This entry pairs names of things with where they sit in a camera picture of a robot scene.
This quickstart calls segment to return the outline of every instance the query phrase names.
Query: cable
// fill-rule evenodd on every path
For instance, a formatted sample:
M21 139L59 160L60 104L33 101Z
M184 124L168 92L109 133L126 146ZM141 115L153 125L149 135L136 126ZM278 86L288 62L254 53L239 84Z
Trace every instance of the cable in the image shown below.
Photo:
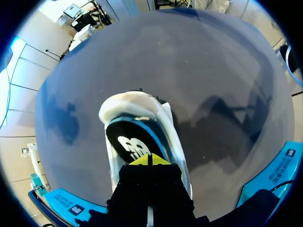
M59 55L57 55L57 54L55 54L55 53L53 53L53 52L51 52L50 50L48 50L48 49L46 49L45 50L46 52L49 52L49 53L51 53L51 54L53 54L53 55L55 55L56 57L58 57L58 58L60 58L60 56Z
M116 16L117 20L120 21L120 20L119 20L119 17L117 16L117 14L115 13L115 11L113 10L112 6L108 3L107 0L106 0L106 2L107 2L107 4L108 4L108 6L109 6L109 7L111 8L111 10L112 10L111 13L114 13L114 15Z
M27 43L26 45L28 45L28 46L30 46L30 47L32 47L32 48L34 48L35 50L37 50L37 51L41 52L42 54L45 54L46 56L49 56L48 54L44 53L43 51L41 51L41 50L39 50L39 49L37 49L37 48L35 48L35 47L33 47L33 46L29 45L28 43Z
M190 6L190 4L191 4L191 1L192 1L192 0L189 0L188 5L187 5L186 8L189 8L189 6Z
M269 190L270 192L273 192L274 190L278 189L279 187L283 186L283 185L286 185L286 184L289 184L289 183L293 183L294 181L291 180L291 181L285 181L281 184L278 184L276 187L274 187L273 189Z
M25 89L32 90L32 91L38 91L38 90L35 90L35 89L32 89L32 88L24 87L24 86L17 85L17 84L12 84L12 83L11 83L11 85L14 85L14 86L17 86L17 87L21 87L21 88L25 88Z
M213 0L210 0L210 1L207 3L207 6L205 7L205 9L207 9L207 8L209 7L210 3L212 3L212 2L213 2Z
M33 215L31 215L30 217L31 217L31 218L34 218L34 217L37 217L38 215L41 215L41 213L33 214Z
M146 1L147 1L148 9L151 10L151 7L150 7L150 4L149 4L148 0L146 0Z
M303 91L300 91L298 93L294 93L294 94L292 94L292 97L297 96L297 95L302 94L302 93L303 93Z
M293 80L298 84L300 85L301 87L303 87L303 82L300 81L297 77L295 77L295 75L292 73L292 71L290 70L289 68L289 63L288 63L288 57L289 57L289 53L291 51L291 46L289 45L288 48L287 48L287 51L286 51L286 55L285 55L285 62L286 62L286 66L287 66L287 70L288 70L288 73L290 74L290 76L293 78Z
M239 17L240 19L242 19L243 15L244 15L244 13L245 13L245 11L246 11L246 9L247 9L247 6L248 6L248 3L249 3L249 2L250 2L250 0L247 0L246 5L245 5L245 7L244 7L244 10L243 10L241 16Z
M182 2L181 5L178 6L178 4L179 4L181 1L182 1L182 0L180 0L180 1L177 2L176 6L175 6L176 8L180 7L180 6L184 3L184 2Z
M275 45L273 45L273 47L272 48L274 48L275 46L277 46L277 44L281 41L283 39L283 37L281 38L281 39L279 39L279 41L278 42L276 42L276 44Z
M99 9L99 4L98 4L98 5L96 4L96 6L95 6L95 7L96 7L96 8L97 8L97 10L98 10L98 16L99 16L99 21L100 21L100 24L101 24L101 25L102 25L102 27L104 28L104 25L103 25L103 23L102 23L102 21L101 21L101 15L100 15L101 13L100 13L100 9Z
M0 136L0 138L29 138L29 137L36 137L36 136Z

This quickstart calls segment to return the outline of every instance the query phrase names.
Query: white sneaker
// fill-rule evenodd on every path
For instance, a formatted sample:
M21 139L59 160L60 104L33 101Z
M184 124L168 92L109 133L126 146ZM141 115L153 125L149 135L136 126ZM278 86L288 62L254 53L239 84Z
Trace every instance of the white sneaker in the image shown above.
M101 106L99 118L105 125L113 191L124 163L154 153L178 164L184 187L192 198L186 160L169 103L161 105L147 93L129 91L108 98Z

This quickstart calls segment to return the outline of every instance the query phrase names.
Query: new balance logo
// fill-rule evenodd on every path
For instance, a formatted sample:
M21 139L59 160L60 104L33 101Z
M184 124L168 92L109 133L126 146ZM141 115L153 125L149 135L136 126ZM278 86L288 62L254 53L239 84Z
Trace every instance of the new balance logo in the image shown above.
M287 156L290 156L290 157L293 157L293 156L294 156L294 153L295 153L295 150L293 150L293 149L288 149L287 152L286 152L286 155L287 155Z
M139 139L131 138L128 139L124 136L119 136L118 141L124 147L126 151L131 152L130 156L136 160L145 154L151 155L148 147Z
M70 208L68 210L70 213L72 213L73 215L77 216L78 214L80 214L82 211L84 211L84 208L82 206L79 205L75 205L72 208Z

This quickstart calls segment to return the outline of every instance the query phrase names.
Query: white wall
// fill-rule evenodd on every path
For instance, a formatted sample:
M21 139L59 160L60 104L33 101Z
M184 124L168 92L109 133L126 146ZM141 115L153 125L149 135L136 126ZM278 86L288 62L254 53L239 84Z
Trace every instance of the white wall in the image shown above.
M247 0L233 0L226 13L240 17L246 3ZM283 34L272 24L270 15L255 0L249 1L242 19L257 27L271 46L283 37Z
M35 98L40 86L51 73L58 61L41 53L49 49L61 55L68 47L72 37L51 19L36 11L19 30L16 36L25 40L27 45L17 62L11 85L10 105L7 126L0 130L1 164L10 185L30 215L39 213L28 198L31 190L30 174L34 173L30 157L21 157L21 148L35 143ZM35 220L40 225L49 223L43 215Z
M46 0L41 4L38 10L50 18L53 22L56 22L71 4L81 7L87 2L88 0Z

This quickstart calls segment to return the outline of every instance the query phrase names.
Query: shoe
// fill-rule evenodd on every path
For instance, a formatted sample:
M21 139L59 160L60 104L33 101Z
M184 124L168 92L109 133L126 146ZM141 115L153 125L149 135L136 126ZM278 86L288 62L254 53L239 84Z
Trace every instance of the shoe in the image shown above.
M113 191L123 164L154 153L178 164L184 187L192 198L186 160L173 125L171 108L169 103L161 103L142 91L129 91L114 95L102 104L99 118L105 125Z

